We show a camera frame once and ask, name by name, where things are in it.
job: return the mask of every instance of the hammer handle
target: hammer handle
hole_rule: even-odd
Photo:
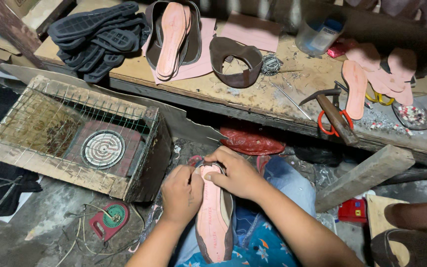
[[[321,105],[322,110],[329,119],[329,122],[339,133],[340,138],[342,138],[347,145],[354,145],[360,142],[359,138],[355,135],[352,129],[350,129],[347,121],[341,116],[337,108],[325,95],[318,95],[317,102]]]

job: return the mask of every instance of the wooden box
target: wooden box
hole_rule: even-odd
[[[155,198],[171,144],[158,108],[46,78],[0,122],[0,161],[126,202]]]

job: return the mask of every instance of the red-handled scissors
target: red-handled scissors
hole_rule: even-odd
[[[324,111],[321,111],[319,113],[319,117],[317,117],[317,124],[319,125],[319,129],[321,129],[321,131],[324,132],[324,134],[328,134],[328,135],[333,135],[335,134],[336,137],[339,137],[339,133],[337,133],[337,131],[335,130],[334,126],[331,124],[331,131],[329,132],[328,130],[325,130],[323,125],[322,125],[322,115],[324,115]],[[343,115],[345,117],[345,119],[347,120],[347,122],[349,123],[350,129],[353,130],[353,122],[352,119],[349,117],[349,115],[347,114],[347,112],[344,110],[339,111],[339,114]]]

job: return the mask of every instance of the pink cardboard sheet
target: pink cardboard sheet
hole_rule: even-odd
[[[219,36],[275,53],[280,33],[281,26],[278,23],[232,11]]]
[[[166,83],[166,82],[172,82],[172,81],[178,81],[178,80],[184,80],[194,77],[199,77],[205,74],[208,74],[213,71],[212,64],[210,63],[210,42],[213,39],[214,36],[214,29],[215,29],[215,20],[216,19],[209,19],[209,18],[200,18],[201,28],[200,28],[200,37],[202,42],[202,52],[200,54],[199,60],[190,65],[181,66],[179,68],[179,73],[170,79],[169,81],[161,81],[156,76],[156,70],[151,69],[151,72],[154,77],[154,81],[156,84]],[[141,49],[143,49],[143,55],[146,56],[146,46],[145,44]]]

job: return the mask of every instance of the hammer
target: hammer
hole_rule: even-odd
[[[355,135],[352,129],[350,129],[347,121],[342,117],[339,113],[339,94],[342,89],[336,87],[334,89],[322,90],[313,93],[310,97],[304,99],[299,105],[304,105],[305,103],[317,99],[319,105],[322,107],[325,115],[329,119],[329,122],[334,126],[335,130],[339,134],[339,136],[344,140],[347,145],[354,145],[360,142],[359,138]],[[326,97],[326,95],[333,96],[332,104],[330,100]]]

